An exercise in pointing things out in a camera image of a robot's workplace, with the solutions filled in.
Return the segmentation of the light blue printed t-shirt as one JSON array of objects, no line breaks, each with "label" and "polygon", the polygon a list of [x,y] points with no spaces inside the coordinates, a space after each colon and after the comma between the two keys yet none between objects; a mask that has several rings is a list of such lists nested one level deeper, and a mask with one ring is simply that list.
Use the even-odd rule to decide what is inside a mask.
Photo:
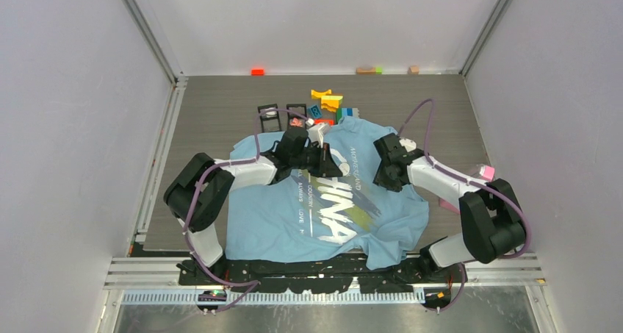
[{"label": "light blue printed t-shirt", "polygon": [[429,206],[411,187],[395,193],[374,184],[381,162],[374,142],[390,133],[344,117],[325,137],[341,177],[294,170],[275,185],[231,191],[227,258],[311,262],[359,249],[370,270],[401,262],[428,225]]}]

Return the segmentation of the pink leaf brooch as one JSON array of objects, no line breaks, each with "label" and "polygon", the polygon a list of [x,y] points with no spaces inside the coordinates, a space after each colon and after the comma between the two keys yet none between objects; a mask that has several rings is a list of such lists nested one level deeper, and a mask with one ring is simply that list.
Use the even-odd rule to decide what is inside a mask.
[{"label": "pink leaf brooch", "polygon": [[289,122],[290,126],[303,127],[303,122],[298,118],[292,118]]}]

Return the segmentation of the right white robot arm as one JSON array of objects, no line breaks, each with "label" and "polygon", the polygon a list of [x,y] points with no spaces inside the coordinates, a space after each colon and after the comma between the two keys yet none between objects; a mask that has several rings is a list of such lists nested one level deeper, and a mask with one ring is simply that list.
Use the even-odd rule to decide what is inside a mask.
[{"label": "right white robot arm", "polygon": [[407,185],[423,188],[459,212],[461,233],[421,249],[419,271],[424,279],[437,282],[454,264],[488,264],[527,247],[529,230],[507,181],[482,182],[459,173],[395,133],[377,139],[374,147],[381,158],[375,185],[392,192]]}]

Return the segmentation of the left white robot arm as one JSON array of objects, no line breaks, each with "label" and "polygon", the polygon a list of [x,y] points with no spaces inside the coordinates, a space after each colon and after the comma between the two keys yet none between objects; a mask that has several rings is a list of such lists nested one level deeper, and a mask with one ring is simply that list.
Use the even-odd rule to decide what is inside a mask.
[{"label": "left white robot arm", "polygon": [[197,274],[207,284],[219,283],[226,272],[214,222],[229,193],[277,184],[293,170],[316,177],[342,176],[324,141],[330,130],[326,123],[291,127],[268,150],[246,160],[216,160],[198,153],[174,179],[163,200],[181,224],[191,255],[199,262]]}]

